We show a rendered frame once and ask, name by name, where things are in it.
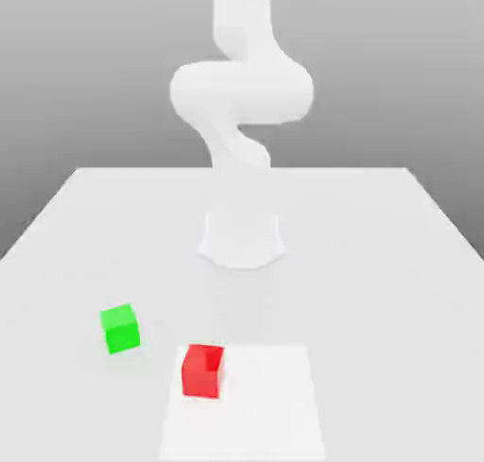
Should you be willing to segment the small red cube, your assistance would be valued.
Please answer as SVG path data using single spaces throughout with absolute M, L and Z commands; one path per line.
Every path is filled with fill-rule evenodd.
M 181 364 L 182 394 L 218 399 L 223 356 L 221 346 L 189 344 Z

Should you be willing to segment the small green cube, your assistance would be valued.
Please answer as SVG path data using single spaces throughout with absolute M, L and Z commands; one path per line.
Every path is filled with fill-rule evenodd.
M 140 346 L 139 323 L 129 303 L 102 310 L 100 323 L 109 355 Z

